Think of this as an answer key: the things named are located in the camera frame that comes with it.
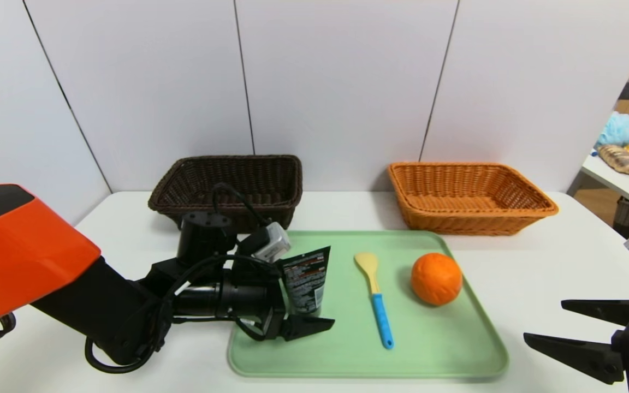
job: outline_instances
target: white table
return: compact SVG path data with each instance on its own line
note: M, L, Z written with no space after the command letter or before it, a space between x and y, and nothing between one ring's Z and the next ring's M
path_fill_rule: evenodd
M175 254L176 226L147 208L149 196L113 194L78 225L127 278L140 278L152 262ZM79 333L26 306L16 312L15 331L0 340L0 392L625 392L625 383L609 386L592 380L523 341L522 333L529 331L607 342L616 325L563 311L560 301L629 299L629 251L621 236L572 198L549 196L561 212L516 236L444 236L509 351L509 369L499 378L473 383L243 378L227 364L229 323L173 326L167 345L143 368L108 375L87 365ZM384 192L305 192L290 227L404 228L394 195ZM568 254L567 249L574 251Z
M577 179L574 180L572 187L570 187L569 192L567 192L568 194L574 195L577 189L579 189L579 186L581 186L581 176L584 176L584 174L593 177L596 181L604 184L604 186L613 189L629 199L629 175L614 171L598 156L589 156L589 158L584 161L584 164L581 166L581 172L577 176Z

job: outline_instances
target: wicker basket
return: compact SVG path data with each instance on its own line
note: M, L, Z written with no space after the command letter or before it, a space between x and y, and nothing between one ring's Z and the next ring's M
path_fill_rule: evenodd
M244 194L264 218L290 225L302 196L302 164L294 155L204 156L180 159L162 177L148 203L150 209L181 226L191 211L212 211L212 188L225 182ZM239 233L258 222L234 195L219 194L220 213L232 219Z
M511 235L557 214L534 184L501 164L400 162L388 172L411 229Z

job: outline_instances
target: orange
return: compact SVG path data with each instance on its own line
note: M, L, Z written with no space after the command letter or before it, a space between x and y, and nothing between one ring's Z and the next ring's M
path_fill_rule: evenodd
M454 301L462 289L462 271L444 254L422 255L412 268L412 289L426 303L442 306Z

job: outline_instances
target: green tray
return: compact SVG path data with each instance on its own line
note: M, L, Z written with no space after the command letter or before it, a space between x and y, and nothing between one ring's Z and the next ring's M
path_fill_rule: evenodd
M470 285L445 306L430 306L410 287L412 265L427 252L452 257L443 239L427 231L289 231L292 256L331 246L322 318L329 331L285 342L232 334L229 363L250 377L481 378L503 373L504 344ZM395 347L382 346L357 252L374 252Z

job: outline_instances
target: spatula head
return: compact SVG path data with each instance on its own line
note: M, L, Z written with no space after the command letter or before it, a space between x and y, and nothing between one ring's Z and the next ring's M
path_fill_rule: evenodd
M372 252L359 252L354 256L356 263L360 268L369 274L369 276L375 276L377 272L377 256Z
M377 278L375 278L377 273L377 256L372 252L359 252L354 255L354 259L360 270L367 276L367 280L370 283L370 293L380 293L380 287L377 285Z

